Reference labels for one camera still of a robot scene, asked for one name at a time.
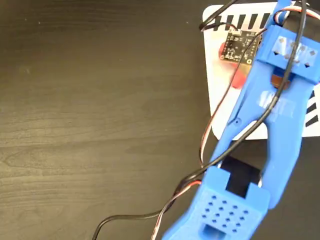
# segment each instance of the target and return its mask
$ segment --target black wire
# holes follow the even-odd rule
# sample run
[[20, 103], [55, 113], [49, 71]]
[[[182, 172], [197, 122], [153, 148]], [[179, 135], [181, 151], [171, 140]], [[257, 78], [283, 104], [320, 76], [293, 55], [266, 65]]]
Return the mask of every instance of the black wire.
[[[234, 4], [235, 2], [237, 2], [238, 0], [231, 0], [229, 3], [227, 3], [226, 5], [224, 5], [223, 7], [221, 7], [218, 11], [216, 11], [214, 14], [212, 14], [208, 19], [206, 19], [201, 25], [200, 25], [200, 30], [203, 31], [204, 27], [211, 22], [212, 20], [214, 20], [219, 14], [221, 14], [224, 10], [226, 10], [229, 6], [231, 6], [232, 4]], [[281, 96], [285, 85], [289, 79], [289, 76], [291, 74], [291, 70], [294, 64], [294, 60], [295, 60], [295, 56], [297, 53], [297, 49], [301, 40], [301, 37], [303, 36], [303, 32], [304, 32], [304, 28], [305, 28], [305, 24], [306, 24], [306, 17], [307, 17], [307, 4], [306, 4], [306, 0], [302, 0], [301, 1], [302, 4], [302, 11], [301, 11], [301, 18], [300, 18], [300, 24], [299, 24], [299, 28], [298, 28], [298, 32], [295, 38], [295, 42], [294, 45], [292, 47], [292, 52], [287, 64], [287, 67], [284, 71], [283, 74], [283, 78], [281, 81], [280, 86], [278, 87], [274, 97], [271, 100], [271, 103], [269, 104], [269, 106], [267, 107], [267, 109], [265, 110], [265, 112], [262, 114], [262, 116], [256, 121], [256, 123], [254, 123], [254, 125], [252, 127], [250, 127], [236, 142], [234, 142], [234, 144], [232, 144], [224, 153], [222, 153], [218, 158], [216, 158], [215, 160], [207, 163], [206, 165], [203, 166], [203, 168], [197, 169], [196, 171], [190, 173], [189, 175], [187, 175], [186, 177], [184, 177], [179, 185], [177, 186], [177, 188], [174, 191], [174, 194], [177, 194], [177, 192], [181, 191], [181, 189], [183, 187], [185, 187], [187, 184], [189, 184], [190, 182], [196, 180], [198, 177], [200, 177], [203, 173], [205, 173], [205, 171], [216, 165], [217, 163], [219, 163], [221, 160], [223, 160], [227, 155], [229, 155], [233, 150], [236, 149], [236, 147], [238, 147], [242, 142], [244, 142], [244, 140], [253, 132], [255, 131], [263, 122], [264, 120], [269, 116], [269, 114], [271, 113], [272, 109], [274, 108], [274, 106], [277, 104], [279, 97]], [[256, 37], [258, 37], [258, 35], [262, 34], [264, 31], [258, 33], [256, 35]], [[169, 205], [166, 209], [166, 211], [168, 211], [170, 209], [170, 207], [172, 206]], [[152, 212], [152, 213], [148, 213], [148, 214], [142, 214], [142, 215], [114, 215], [114, 216], [109, 216], [107, 218], [105, 218], [103, 221], [101, 221], [99, 223], [99, 225], [97, 226], [94, 235], [92, 237], [92, 240], [97, 240], [98, 234], [101, 230], [101, 228], [108, 222], [110, 221], [114, 221], [114, 220], [147, 220], [147, 219], [151, 219], [151, 218], [155, 218], [157, 217], [159, 214], [161, 213], [160, 211], [156, 211], [156, 212]]]
[[[241, 65], [241, 62], [245, 56], [245, 53], [249, 50], [249, 48], [252, 46], [252, 44], [255, 42], [255, 40], [263, 33], [265, 32], [266, 29], [263, 29], [262, 31], [260, 31], [259, 33], [256, 34], [256, 36], [252, 39], [252, 41], [250, 42], [250, 44], [244, 49], [244, 52], [243, 54], [241, 55], [241, 58], [237, 64], [237, 67], [235, 68], [235, 73], [238, 71], [240, 65]], [[189, 184], [189, 180], [188, 181], [184, 181], [182, 180], [179, 185], [176, 187], [174, 193], [172, 196], [175, 196], [177, 193], [179, 193], [184, 186], [188, 185]], [[176, 200], [172, 201], [172, 203], [170, 205], [168, 205], [168, 207], [166, 208], [166, 211], [167, 212], [171, 207], [172, 205], [175, 203]], [[98, 238], [98, 235], [101, 231], [101, 228], [111, 222], [111, 221], [114, 221], [114, 220], [147, 220], [147, 219], [153, 219], [153, 218], [156, 218], [159, 216], [159, 214], [161, 213], [161, 210], [159, 211], [155, 211], [155, 212], [151, 212], [151, 213], [148, 213], [148, 214], [141, 214], [141, 215], [113, 215], [113, 216], [109, 216], [107, 218], [105, 218], [104, 220], [102, 220], [99, 225], [96, 227], [95, 229], [95, 232], [93, 234], [93, 237], [92, 237], [92, 240], [97, 240]]]
[[239, 0], [231, 0], [228, 3], [226, 3], [225, 5], [223, 5], [222, 7], [220, 7], [217, 11], [215, 11], [213, 14], [211, 14], [206, 20], [204, 20], [200, 26], [199, 29], [201, 32], [203, 32], [205, 30], [205, 27], [212, 22], [213, 20], [215, 20], [221, 13], [223, 13], [226, 9], [228, 9], [231, 5], [235, 4], [236, 2], [238, 2]]
[[[301, 6], [301, 1], [296, 1], [295, 3], [297, 3], [297, 4], [299, 4], [299, 5]], [[319, 15], [320, 15], [320, 11], [312, 8], [309, 3], [306, 3], [306, 9], [312, 10], [312, 11], [314, 11], [316, 14], [319, 14]]]
[[[178, 194], [183, 188], [184, 186], [188, 185], [187, 182], [181, 181], [180, 184], [176, 187], [176, 189], [174, 190], [174, 193], [172, 195], [171, 198], [173, 198], [176, 194]], [[168, 207], [165, 210], [165, 213], [172, 207], [172, 205], [175, 203], [176, 199], [173, 200]], [[148, 219], [153, 219], [153, 218], [157, 218], [159, 216], [159, 214], [161, 213], [162, 209], [155, 211], [155, 212], [151, 212], [151, 213], [147, 213], [147, 214], [139, 214], [139, 215], [113, 215], [113, 216], [108, 216], [107, 218], [105, 218], [104, 220], [102, 220], [98, 226], [96, 227], [92, 240], [97, 240], [98, 235], [102, 229], [102, 227], [114, 220], [148, 220]]]
[[203, 30], [209, 30], [209, 29], [214, 29], [216, 27], [219, 27], [221, 25], [227, 25], [229, 27], [232, 27], [234, 28], [235, 30], [238, 30], [237, 27], [235, 25], [233, 25], [232, 23], [229, 23], [229, 22], [218, 22], [218, 23], [212, 23], [212, 24], [209, 24], [209, 25], [206, 25], [203, 27]]

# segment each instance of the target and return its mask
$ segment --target red object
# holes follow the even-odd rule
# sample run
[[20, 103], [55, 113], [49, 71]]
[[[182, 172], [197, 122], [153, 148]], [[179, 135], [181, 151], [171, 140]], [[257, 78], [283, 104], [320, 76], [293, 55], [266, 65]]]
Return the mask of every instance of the red object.
[[[219, 58], [221, 57], [224, 47], [225, 47], [225, 43], [222, 43], [219, 49]], [[232, 66], [234, 69], [236, 69], [238, 65], [237, 63], [234, 63], [234, 62], [225, 62], [225, 64]], [[234, 79], [232, 80], [231, 86], [235, 89], [241, 89], [244, 86], [246, 80], [247, 80], [246, 74], [243, 71], [241, 71], [241, 69], [238, 69], [238, 71], [236, 71]]]

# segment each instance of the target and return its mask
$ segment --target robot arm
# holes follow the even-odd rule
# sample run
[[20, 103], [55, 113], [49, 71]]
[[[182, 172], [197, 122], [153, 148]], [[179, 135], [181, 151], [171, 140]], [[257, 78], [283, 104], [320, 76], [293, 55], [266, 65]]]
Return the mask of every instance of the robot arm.
[[[290, 5], [279, 0], [274, 12]], [[272, 75], [283, 74], [296, 33], [275, 25], [267, 31], [237, 103], [215, 148], [219, 157], [251, 122], [268, 108], [277, 89]], [[299, 157], [307, 102], [320, 79], [320, 43], [302, 37], [286, 89], [270, 115], [267, 159], [262, 172], [227, 156], [210, 167], [187, 212], [162, 240], [249, 240], [269, 209], [280, 201]]]

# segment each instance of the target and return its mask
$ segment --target cable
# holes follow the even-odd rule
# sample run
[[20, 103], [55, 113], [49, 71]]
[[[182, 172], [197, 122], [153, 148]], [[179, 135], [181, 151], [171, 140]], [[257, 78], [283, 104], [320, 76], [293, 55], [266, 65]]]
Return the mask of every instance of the cable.
[[227, 25], [229, 27], [234, 28], [235, 30], [238, 30], [238, 28], [235, 25], [233, 25], [232, 23], [229, 23], [229, 22], [212, 23], [212, 24], [204, 26], [203, 30], [205, 31], [205, 30], [209, 30], [209, 29], [214, 29], [214, 28], [219, 27], [221, 25]]
[[[188, 185], [188, 182], [184, 182], [183, 180], [180, 182], [180, 184], [176, 187], [176, 189], [174, 190], [174, 193], [172, 195], [172, 198], [174, 198], [174, 196], [176, 194], [178, 194], [186, 185]], [[174, 204], [176, 198], [173, 199], [171, 201], [170, 204], [168, 204], [168, 206], [166, 206], [166, 209], [164, 212], [167, 212], [172, 205]], [[162, 212], [163, 209], [155, 211], [155, 212], [151, 212], [151, 213], [147, 213], [147, 214], [136, 214], [136, 215], [112, 215], [112, 216], [108, 216], [107, 218], [105, 218], [104, 220], [102, 220], [98, 226], [96, 227], [92, 240], [97, 240], [98, 235], [102, 229], [102, 227], [111, 222], [111, 221], [115, 221], [115, 220], [148, 220], [148, 219], [154, 219], [156, 217], [158, 217], [160, 215], [160, 213]]]
[[261, 117], [237, 140], [235, 141], [226, 151], [224, 151], [219, 157], [217, 157], [215, 160], [207, 163], [206, 165], [204, 165], [202, 168], [197, 169], [195, 171], [193, 171], [192, 173], [190, 173], [189, 175], [187, 175], [186, 177], [184, 177], [181, 183], [188, 183], [188, 182], [192, 182], [194, 179], [198, 178], [199, 176], [201, 176], [203, 173], [205, 173], [205, 171], [216, 165], [217, 163], [219, 163], [221, 160], [223, 160], [226, 156], [228, 156], [233, 150], [235, 150], [242, 142], [244, 142], [244, 140], [250, 135], [252, 134], [263, 122], [264, 120], [269, 116], [269, 114], [271, 113], [272, 109], [274, 108], [274, 106], [277, 104], [280, 95], [282, 94], [286, 83], [289, 79], [289, 76], [291, 74], [291, 70], [294, 64], [294, 60], [295, 60], [295, 56], [298, 50], [298, 46], [301, 40], [301, 37], [303, 36], [303, 32], [305, 29], [305, 24], [306, 24], [306, 18], [307, 18], [307, 4], [306, 4], [306, 0], [302, 0], [302, 11], [301, 11], [301, 18], [300, 18], [300, 24], [299, 24], [299, 28], [297, 31], [297, 35], [295, 38], [295, 42], [294, 45], [292, 47], [292, 52], [288, 61], [288, 64], [286, 66], [286, 69], [284, 71], [283, 74], [283, 78], [281, 81], [280, 86], [278, 87], [275, 95], [273, 96], [271, 103], [268, 105], [267, 109], [264, 111], [264, 113], [261, 115]]
[[182, 183], [182, 184], [184, 185], [184, 187], [178, 185], [178, 187], [174, 191], [174, 194], [171, 197], [171, 199], [165, 204], [165, 206], [161, 210], [147, 213], [147, 214], [139, 214], [139, 215], [112, 215], [112, 216], [108, 216], [107, 218], [105, 218], [104, 220], [102, 220], [98, 224], [98, 226], [96, 227], [96, 229], [94, 231], [92, 240], [97, 240], [98, 235], [99, 235], [102, 227], [111, 221], [115, 221], [115, 220], [148, 220], [148, 219], [154, 219], [156, 217], [159, 217], [160, 215], [163, 216], [163, 214], [170, 209], [170, 207], [172, 206], [172, 204], [174, 203], [174, 201], [178, 197], [180, 197], [185, 192], [187, 192], [192, 186], [200, 185], [201, 180], [195, 180], [189, 184], [185, 184], [185, 183]]
[[[279, 17], [281, 15], [281, 13], [283, 12], [298, 12], [298, 13], [301, 13], [302, 11], [302, 8], [300, 6], [286, 6], [285, 8], [277, 11], [274, 15], [273, 15], [273, 20], [274, 22], [281, 26], [280, 22], [279, 22]], [[313, 17], [315, 19], [318, 19], [320, 20], [320, 14], [318, 14], [317, 12], [313, 11], [313, 10], [310, 10], [310, 9], [307, 9], [306, 10], [306, 14], [310, 17]]]
[[[216, 11], [214, 14], [212, 14], [206, 21], [204, 21], [201, 24], [203, 26], [200, 28], [200, 30], [203, 31], [203, 28], [209, 22], [214, 20], [220, 13], [222, 13], [224, 10], [226, 10], [229, 6], [231, 6], [232, 4], [234, 4], [237, 1], [238, 0], [231, 0], [229, 3], [227, 3], [226, 5], [221, 7], [218, 11]], [[307, 17], [306, 1], [302, 0], [301, 4], [302, 4], [302, 11], [301, 11], [300, 25], [299, 25], [299, 29], [298, 29], [298, 33], [297, 33], [294, 45], [292, 47], [292, 52], [291, 52], [291, 55], [290, 55], [286, 70], [285, 70], [283, 78], [282, 78], [282, 82], [281, 82], [279, 88], [277, 89], [274, 97], [272, 98], [271, 103], [269, 104], [269, 106], [267, 107], [265, 112], [262, 114], [262, 116], [257, 120], [257, 122], [252, 127], [250, 127], [234, 144], [232, 144], [218, 158], [216, 158], [212, 162], [207, 163], [202, 168], [197, 169], [196, 171], [193, 171], [192, 173], [190, 173], [189, 175], [184, 177], [180, 181], [180, 183], [178, 184], [178, 186], [177, 186], [177, 188], [176, 188], [176, 190], [175, 190], [175, 192], [173, 194], [173, 197], [167, 202], [167, 204], [164, 206], [164, 208], [162, 210], [156, 211], [156, 212], [152, 212], [152, 213], [149, 213], [149, 214], [142, 214], [142, 215], [114, 215], [114, 216], [107, 217], [106, 219], [104, 219], [97, 226], [97, 228], [96, 228], [96, 230], [94, 232], [94, 235], [92, 237], [92, 240], [97, 240], [98, 234], [99, 234], [101, 228], [103, 227], [103, 225], [105, 225], [106, 223], [108, 223], [110, 221], [114, 221], [114, 220], [146, 220], [146, 219], [151, 219], [151, 218], [158, 217], [163, 211], [166, 212], [172, 206], [174, 200], [176, 199], [176, 198], [174, 199], [174, 197], [178, 194], [178, 192], [183, 191], [183, 190], [181, 190], [181, 189], [183, 189], [183, 186], [186, 186], [186, 188], [187, 188], [189, 184], [192, 184], [192, 182], [195, 182], [197, 177], [201, 176], [209, 167], [214, 166], [215, 164], [217, 164], [218, 162], [223, 160], [234, 149], [236, 149], [236, 147], [239, 146], [254, 130], [256, 130], [263, 123], [263, 121], [271, 113], [273, 107], [277, 104], [277, 102], [279, 100], [279, 97], [280, 97], [281, 93], [283, 92], [283, 90], [285, 88], [287, 80], [289, 79], [289, 76], [290, 76], [290, 73], [291, 73], [291, 70], [292, 70], [292, 67], [293, 67], [294, 59], [295, 59], [295, 56], [296, 56], [296, 53], [297, 53], [299, 42], [300, 42], [301, 37], [303, 35], [304, 27], [305, 27], [305, 24], [306, 24], [306, 17]]]
[[201, 181], [200, 180], [196, 180], [191, 182], [189, 185], [187, 185], [184, 189], [182, 189], [179, 193], [177, 193], [176, 195], [174, 195], [163, 207], [163, 209], [161, 210], [158, 219], [156, 220], [156, 224], [154, 226], [153, 229], [153, 233], [151, 235], [150, 240], [156, 240], [157, 234], [159, 232], [159, 228], [160, 228], [160, 224], [161, 224], [161, 220], [162, 217], [164, 215], [164, 213], [166, 212], [166, 209], [168, 208], [168, 206], [174, 201], [176, 200], [178, 197], [180, 197], [181, 195], [183, 195], [184, 193], [186, 193], [191, 187], [195, 186], [195, 185], [200, 185]]
[[210, 118], [210, 120], [209, 120], [206, 128], [205, 128], [205, 131], [204, 131], [204, 133], [203, 133], [203, 135], [202, 135], [202, 138], [201, 138], [200, 147], [199, 147], [199, 160], [200, 160], [200, 165], [201, 165], [202, 168], [204, 167], [204, 152], [205, 152], [205, 147], [206, 147], [206, 144], [207, 144], [207, 141], [208, 141], [208, 137], [209, 137], [209, 134], [210, 134], [210, 130], [211, 130], [212, 125], [213, 125], [213, 123], [214, 123], [215, 116], [216, 116], [217, 112], [219, 111], [222, 103], [224, 102], [224, 100], [225, 100], [225, 98], [226, 98], [226, 96], [227, 96], [227, 94], [228, 94], [228, 92], [229, 92], [229, 90], [230, 90], [230, 88], [231, 88], [232, 82], [233, 82], [233, 80], [234, 80], [234, 78], [235, 78], [235, 76], [236, 76], [236, 74], [237, 74], [237, 71], [238, 71], [238, 69], [239, 69], [239, 67], [240, 67], [240, 65], [241, 65], [242, 60], [244, 59], [245, 53], [251, 48], [251, 46], [252, 46], [252, 44], [255, 42], [255, 40], [256, 40], [261, 34], [263, 34], [266, 30], [267, 30], [267, 29], [263, 29], [263, 30], [261, 30], [260, 32], [258, 32], [258, 33], [254, 36], [254, 38], [252, 39], [252, 41], [250, 42], [250, 44], [244, 49], [244, 52], [243, 52], [243, 54], [241, 55], [238, 64], [236, 65], [236, 68], [235, 68], [235, 70], [234, 70], [234, 72], [233, 72], [233, 75], [231, 76], [231, 78], [230, 78], [230, 80], [229, 80], [229, 84], [228, 84], [228, 86], [226, 87], [226, 90], [225, 90], [225, 92], [224, 92], [221, 100], [218, 102], [218, 104], [217, 104], [217, 106], [216, 106], [216, 108], [215, 108], [215, 110], [214, 110], [214, 112], [213, 112], [213, 114], [212, 114], [212, 116], [211, 116], [211, 118]]
[[199, 29], [201, 32], [203, 32], [205, 29], [205, 27], [212, 22], [213, 20], [215, 20], [221, 13], [223, 13], [226, 9], [228, 9], [231, 5], [235, 4], [236, 2], [238, 2], [239, 0], [231, 0], [228, 3], [226, 3], [225, 5], [223, 5], [222, 7], [220, 7], [217, 11], [215, 11], [213, 14], [211, 14], [206, 20], [204, 20], [200, 26]]

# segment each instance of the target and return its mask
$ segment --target black and white striped pattern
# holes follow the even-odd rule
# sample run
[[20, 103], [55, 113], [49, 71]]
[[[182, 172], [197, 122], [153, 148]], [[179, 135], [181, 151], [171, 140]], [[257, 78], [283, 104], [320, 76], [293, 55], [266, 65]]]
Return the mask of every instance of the black and white striped pattern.
[[[248, 26], [246, 27], [247, 28], [247, 30], [252, 30], [253, 29], [253, 27], [254, 27], [254, 25], [256, 24], [256, 22], [259, 24], [259, 29], [263, 29], [264, 28], [264, 26], [266, 25], [266, 23], [267, 23], [267, 20], [268, 20], [268, 18], [269, 18], [269, 16], [270, 16], [270, 13], [264, 13], [263, 14], [263, 16], [262, 16], [262, 19], [260, 20], [257, 20], [258, 19], [258, 13], [254, 13], [254, 14], [251, 14], [251, 16], [249, 15], [246, 15], [246, 14], [240, 14], [239, 16], [238, 16], [238, 21], [237, 21], [237, 24], [235, 24], [236, 25], [236, 27], [238, 28], [238, 29], [242, 29], [243, 27], [244, 27], [244, 22], [245, 22], [245, 19], [248, 19], [247, 21], [248, 21]], [[226, 22], [227, 23], [234, 23], [234, 15], [228, 15], [227, 17], [226, 17]], [[221, 21], [221, 19], [222, 19], [222, 17], [221, 16], [218, 16], [216, 19], [215, 19], [215, 23], [220, 23], [220, 22], [222, 22]], [[229, 26], [225, 26], [225, 31], [228, 31], [229, 30]], [[217, 27], [215, 27], [214, 29], [213, 29], [213, 31], [218, 31], [218, 29], [219, 29], [219, 27], [217, 26]]]
[[317, 111], [315, 91], [313, 91], [308, 102], [308, 108], [306, 110], [305, 127], [307, 128], [317, 122], [319, 122], [319, 117]]

